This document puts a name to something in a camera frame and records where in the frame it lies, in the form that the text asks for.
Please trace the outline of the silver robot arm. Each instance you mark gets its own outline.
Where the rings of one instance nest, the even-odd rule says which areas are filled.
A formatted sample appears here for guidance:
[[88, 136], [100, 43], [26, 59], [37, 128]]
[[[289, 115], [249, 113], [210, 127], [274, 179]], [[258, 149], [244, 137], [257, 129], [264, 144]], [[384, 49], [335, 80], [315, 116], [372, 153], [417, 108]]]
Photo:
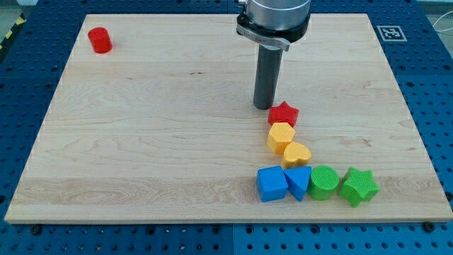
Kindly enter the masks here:
[[288, 51], [307, 31], [310, 0], [245, 0], [236, 32], [271, 50]]

